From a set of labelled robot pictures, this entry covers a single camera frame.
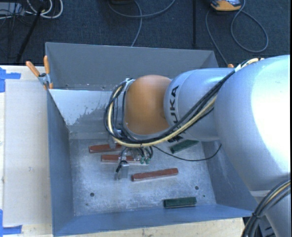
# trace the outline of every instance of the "wire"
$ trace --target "wire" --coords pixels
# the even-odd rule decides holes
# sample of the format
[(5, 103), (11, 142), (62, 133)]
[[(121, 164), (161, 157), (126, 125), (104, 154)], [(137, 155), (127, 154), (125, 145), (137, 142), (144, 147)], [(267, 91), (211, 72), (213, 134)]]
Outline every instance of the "wire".
[[(250, 14), (248, 14), (247, 12), (244, 12), (243, 9), (246, 5), (246, 0), (243, 0), (243, 3), (242, 3), (242, 6), (241, 8), (237, 11), (237, 13), (235, 14), (233, 20), (231, 21), (231, 26), (230, 26), (230, 32), (231, 32), (231, 36), (232, 38), (234, 39), (234, 41), (237, 43), (238, 46), (240, 46), (242, 49), (248, 51), (248, 52), (251, 52), (251, 53), (260, 53), (260, 52), (263, 52), (269, 45), (269, 37), (268, 37), (268, 34), (266, 33), (264, 27), (254, 18), (252, 17)], [(217, 49), (218, 53), (220, 54), (221, 58), (223, 59), (223, 61), (225, 62), (225, 64), (228, 64), (228, 62), (226, 61), (224, 55), (222, 54), (222, 52), (219, 50), (214, 38), (212, 37), (212, 34), (210, 33), (210, 30), (209, 30), (209, 26), (208, 26), (208, 15), (209, 13), (212, 11), (212, 9), (210, 9), (207, 13), (206, 13), (206, 16), (205, 16), (205, 25), (206, 25), (206, 28), (207, 28), (207, 31), (208, 31), (208, 34), (209, 34), (209, 37), (211, 38), (215, 48)], [(266, 43), (265, 43), (265, 46), (264, 48), (262, 48), (261, 50), (252, 50), (252, 49), (248, 49), (244, 46), (242, 46), (238, 40), (236, 39), (236, 37), (234, 36), (234, 33), (233, 33), (233, 26), (234, 26), (234, 22), (237, 18), (237, 16), (240, 14), (240, 13), (244, 13), (245, 15), (247, 15), (248, 17), (250, 17), (253, 21), (255, 21), (258, 26), (263, 30), (264, 34), (265, 34), (265, 39), (266, 39)]]
[[(174, 126), (170, 127), (167, 131), (163, 132), (161, 135), (156, 138), (147, 139), (147, 140), (137, 140), (132, 138), (130, 133), (126, 131), (126, 128), (123, 125), (124, 122), (124, 105), (125, 105), (125, 91), (128, 89), (128, 84), (131, 83), (132, 79), (123, 81), (114, 89), (110, 101), (104, 111), (104, 126), (107, 131), (113, 137), (114, 141), (118, 144), (128, 147), (128, 148), (139, 148), (139, 147), (150, 147), (161, 142), (172, 140), (177, 137), (180, 133), (184, 132), (186, 129), (190, 128), (197, 121), (204, 118), (213, 110), (214, 102), (216, 101), (217, 92), (220, 90), (221, 86), (239, 69), (247, 66), (250, 63), (258, 61), (258, 58), (254, 58), (248, 61), (245, 61), (243, 65), (238, 65), (236, 69), (233, 69), (228, 73), (223, 79), (221, 79), (216, 85), (210, 89)], [(122, 105), (122, 124), (120, 131), (121, 135), (117, 133), (116, 124), (113, 122), (114, 117), (114, 103), (119, 95), (124, 91), (123, 95), (123, 105)]]
[[(30, 9), (33, 11), (33, 12), (26, 11), (26, 13), (36, 15), (37, 14), (37, 10), (32, 6), (32, 4), (30, 3), (29, 0), (26, 0), (26, 2), (28, 4), (28, 6), (30, 7)], [(52, 10), (52, 7), (53, 7), (52, 6), (52, 0), (49, 0), (49, 2), (50, 2), (49, 9), (47, 11), (45, 11), (45, 12), (42, 12), (41, 13), (41, 17), (47, 18), (47, 19), (55, 19), (55, 18), (58, 18), (62, 14), (62, 12), (63, 12), (63, 2), (62, 2), (62, 0), (59, 0), (59, 3), (60, 3), (60, 11), (58, 12), (58, 14), (53, 15), (53, 16), (47, 16), (46, 15), (46, 14), (48, 14)]]
[(291, 179), (281, 182), (274, 187), (259, 203), (252, 216), (249, 218), (245, 225), (245, 229), (242, 233), (242, 237), (253, 237), (258, 227), (260, 219), (265, 213), (277, 203), (279, 203), (284, 197), (291, 192)]
[(162, 153), (164, 153), (164, 154), (166, 154), (168, 156), (172, 156), (172, 157), (177, 158), (177, 159), (180, 159), (180, 160), (185, 160), (185, 161), (203, 161), (203, 160), (209, 160), (209, 159), (213, 158), (219, 152), (219, 150), (221, 148), (221, 144), (219, 145), (218, 149), (216, 150), (216, 152), (212, 156), (207, 157), (207, 158), (204, 158), (204, 159), (184, 159), (184, 158), (181, 158), (181, 157), (177, 157), (177, 156), (171, 155), (171, 154), (163, 151), (162, 149), (160, 149), (160, 148), (158, 148), (156, 146), (153, 146), (153, 147), (156, 148), (156, 149), (158, 149), (159, 151), (161, 151)]
[(172, 1), (172, 2), (171, 2), (171, 3), (170, 3), (165, 9), (163, 9), (163, 10), (161, 10), (161, 11), (158, 11), (158, 12), (155, 12), (155, 13), (146, 14), (146, 15), (142, 15), (141, 8), (140, 8), (139, 4), (137, 3), (136, 0), (134, 0), (134, 2), (135, 2), (135, 4), (136, 4), (137, 7), (138, 7), (139, 15), (126, 15), (126, 14), (122, 14), (122, 13), (116, 11), (114, 8), (111, 7), (111, 3), (110, 3), (109, 0), (107, 1), (107, 4), (108, 4), (108, 6), (110, 7), (110, 9), (111, 9), (112, 11), (114, 11), (116, 14), (118, 14), (118, 15), (120, 15), (120, 16), (128, 17), (128, 18), (140, 18), (139, 29), (138, 29), (138, 32), (137, 32), (137, 35), (136, 35), (134, 41), (133, 41), (132, 44), (131, 44), (131, 47), (133, 47), (133, 46), (135, 45), (135, 43), (136, 43), (136, 41), (137, 41), (137, 38), (138, 38), (138, 36), (139, 36), (140, 30), (141, 30), (141, 25), (142, 25), (142, 19), (145, 18), (145, 17), (151, 17), (151, 16), (159, 15), (159, 14), (165, 12), (166, 10), (168, 10), (168, 9), (174, 4), (175, 0), (173, 0), (173, 1)]
[(145, 17), (152, 17), (152, 16), (156, 16), (159, 15), (165, 11), (167, 11), (173, 4), (174, 4), (175, 0), (173, 0), (165, 9), (158, 11), (158, 12), (154, 12), (154, 13), (150, 13), (150, 14), (145, 14), (145, 15), (126, 15), (126, 14), (122, 14), (118, 11), (116, 11), (115, 9), (113, 9), (110, 5), (110, 2), (108, 1), (108, 6), (110, 7), (110, 9), (112, 11), (114, 11), (115, 13), (117, 13), (118, 15), (124, 16), (124, 17), (129, 17), (129, 18), (145, 18)]
[[(140, 8), (139, 4), (136, 1), (134, 1), (134, 2), (135, 2), (135, 4), (137, 5), (137, 7), (139, 9), (140, 16), (142, 16), (142, 12), (141, 12), (141, 8)], [(134, 41), (132, 42), (131, 46), (135, 45), (136, 40), (137, 40), (137, 38), (139, 36), (139, 33), (140, 33), (140, 30), (141, 30), (141, 26), (142, 26), (142, 17), (140, 17), (139, 29), (138, 29), (137, 35), (136, 35)]]

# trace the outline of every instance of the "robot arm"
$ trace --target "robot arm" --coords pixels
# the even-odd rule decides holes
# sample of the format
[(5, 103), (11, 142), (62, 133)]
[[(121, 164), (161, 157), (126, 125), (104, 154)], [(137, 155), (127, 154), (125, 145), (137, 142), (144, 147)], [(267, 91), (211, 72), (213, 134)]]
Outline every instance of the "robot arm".
[[(128, 148), (180, 136), (219, 140), (276, 236), (290, 237), (289, 77), (290, 56), (284, 55), (252, 59), (236, 68), (188, 71), (173, 80), (127, 80), (110, 99), (105, 125), (114, 140)], [(112, 113), (120, 95), (123, 122), (117, 128)], [(251, 234), (257, 220), (252, 217), (247, 224)]]

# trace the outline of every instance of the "white cable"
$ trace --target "white cable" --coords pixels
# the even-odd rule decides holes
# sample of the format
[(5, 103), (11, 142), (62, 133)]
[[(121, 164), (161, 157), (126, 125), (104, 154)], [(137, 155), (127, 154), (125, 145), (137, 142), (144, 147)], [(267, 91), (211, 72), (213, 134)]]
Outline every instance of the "white cable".
[[(52, 0), (49, 0), (50, 1), (50, 8), (49, 8), (49, 10), (47, 10), (47, 11), (45, 11), (45, 12), (43, 12), (43, 13), (41, 13), (41, 17), (43, 17), (43, 18), (48, 18), (48, 19), (54, 19), (54, 18), (57, 18), (57, 17), (59, 17), (61, 14), (62, 14), (62, 12), (63, 12), (63, 2), (62, 2), (62, 0), (59, 0), (59, 2), (60, 2), (60, 11), (59, 11), (59, 13), (57, 14), (57, 15), (54, 15), (54, 16), (46, 16), (46, 14), (48, 14), (50, 11), (51, 11), (51, 9), (52, 9)], [(36, 13), (37, 14), (37, 11), (34, 9), (34, 7), (31, 5), (31, 3), (29, 2), (29, 0), (26, 0), (26, 2), (27, 2), (27, 4), (28, 4), (28, 6), (32, 9), (32, 11), (34, 12), (34, 13)]]

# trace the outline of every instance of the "table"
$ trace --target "table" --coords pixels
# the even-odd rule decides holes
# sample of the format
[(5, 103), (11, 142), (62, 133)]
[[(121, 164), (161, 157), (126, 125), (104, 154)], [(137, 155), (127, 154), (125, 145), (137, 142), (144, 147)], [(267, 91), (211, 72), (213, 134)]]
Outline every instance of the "table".
[[(29, 82), (31, 85), (34, 85), (35, 88), (33, 89), (33, 92), (35, 94), (41, 94), (41, 92), (44, 91), (44, 88), (39, 83), (38, 79), (32, 74), (32, 72), (25, 66), (0, 66), (2, 69), (6, 70), (7, 74), (10, 73), (19, 73), (21, 75), (20, 79), (17, 80), (17, 82)], [(44, 67), (37, 67), (40, 73), (44, 72)], [(10, 81), (16, 81), (14, 79), (6, 79), (5, 80), (5, 92), (0, 93), (0, 210), (4, 210), (3, 215), (3, 226), (4, 227), (11, 227), (13, 225), (6, 225), (6, 222), (8, 219), (16, 217), (17, 222), (20, 222), (19, 213), (15, 211), (6, 211), (7, 208), (10, 208), (8, 204), (4, 204), (4, 202), (8, 201), (7, 196), (5, 196), (4, 188), (6, 187), (6, 182), (10, 180), (10, 177), (4, 176), (4, 173), (7, 172), (7, 169), (5, 167), (5, 157), (4, 157), (4, 149), (6, 147), (6, 130), (5, 130), (5, 109), (6, 109), (6, 86), (10, 85)], [(46, 138), (46, 134), (39, 134), (39, 136), (42, 136), (43, 138)], [(37, 140), (39, 138), (34, 137), (34, 142), (37, 143)], [(27, 154), (26, 152), (26, 162), (24, 164), (28, 164), (28, 161), (33, 162), (35, 159), (33, 158), (33, 154)], [(46, 174), (47, 168), (45, 166), (41, 166), (42, 171)], [(30, 169), (26, 170), (30, 173), (37, 173), (37, 169), (33, 169), (30, 167)], [(17, 184), (24, 184), (22, 182), (22, 179), (24, 179), (25, 176), (16, 176), (15, 179), (17, 181)], [(36, 180), (38, 180), (39, 184), (42, 184), (43, 187), (47, 185), (46, 181), (46, 175), (36, 175)], [(29, 191), (28, 189), (19, 189), (14, 190), (11, 194), (12, 200), (15, 200), (16, 198), (19, 199), (20, 196), (33, 196), (33, 194), (27, 194), (28, 192), (35, 192)], [(37, 197), (35, 199), (31, 200), (31, 203), (29, 204), (32, 209), (42, 207), (43, 203), (47, 201), (47, 206), (50, 207), (50, 199), (46, 197), (46, 199), (37, 200)], [(27, 236), (42, 236), (42, 237), (49, 237), (52, 236), (51, 233), (51, 223), (49, 221), (50, 215), (48, 215), (48, 210), (45, 212), (42, 212), (41, 214), (37, 214), (37, 211), (34, 211), (34, 213), (31, 213), (31, 210), (26, 208), (21, 208), (20, 210), (23, 210), (26, 212), (25, 214), (22, 214), (26, 219), (29, 219), (28, 224), (26, 224), (26, 220), (22, 220), (25, 222), (20, 223), (22, 225), (22, 230), (20, 234), (13, 234), (12, 236), (18, 236), (18, 237), (27, 237)], [(161, 226), (161, 227), (152, 227), (152, 228), (140, 228), (140, 229), (132, 229), (132, 230), (122, 230), (122, 231), (112, 231), (112, 232), (102, 232), (102, 233), (96, 233), (96, 234), (88, 234), (88, 235), (81, 235), (85, 237), (112, 237), (112, 236), (120, 236), (120, 237), (164, 237), (164, 236), (171, 236), (171, 237), (194, 237), (194, 236), (200, 236), (200, 237), (240, 237), (242, 230), (244, 228), (244, 223), (242, 218), (233, 218), (233, 219), (224, 219), (224, 220), (215, 220), (215, 221), (205, 221), (205, 222), (197, 222), (197, 223), (186, 223), (186, 224), (178, 224), (178, 225), (170, 225), (170, 226)]]

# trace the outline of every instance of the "yellow cable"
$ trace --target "yellow cable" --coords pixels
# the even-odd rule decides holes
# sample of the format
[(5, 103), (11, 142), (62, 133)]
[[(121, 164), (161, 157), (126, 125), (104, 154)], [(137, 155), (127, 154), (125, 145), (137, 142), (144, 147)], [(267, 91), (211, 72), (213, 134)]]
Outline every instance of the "yellow cable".
[[(124, 141), (121, 141), (120, 139), (116, 138), (113, 136), (113, 139), (120, 145), (125, 146), (125, 147), (129, 147), (129, 148), (141, 148), (141, 147), (149, 147), (149, 146), (153, 146), (156, 144), (159, 144), (161, 142), (167, 141), (173, 137), (175, 137), (176, 135), (180, 134), (181, 132), (183, 132), (185, 129), (187, 129), (189, 126), (191, 126), (194, 122), (196, 122), (202, 115), (204, 115), (205, 111), (208, 110), (215, 102), (216, 100), (216, 96), (214, 96), (212, 98), (212, 100), (199, 112), (197, 113), (190, 121), (188, 121), (187, 123), (185, 123), (182, 127), (180, 127), (179, 129), (177, 129), (175, 132), (173, 132), (172, 134), (157, 140), (157, 141), (153, 141), (153, 142), (148, 142), (148, 143), (127, 143)], [(112, 117), (112, 108), (113, 108), (114, 103), (111, 103), (108, 109), (108, 128), (110, 129), (110, 131), (114, 134), (114, 131), (112, 129), (112, 123), (111, 123), (111, 117)]]

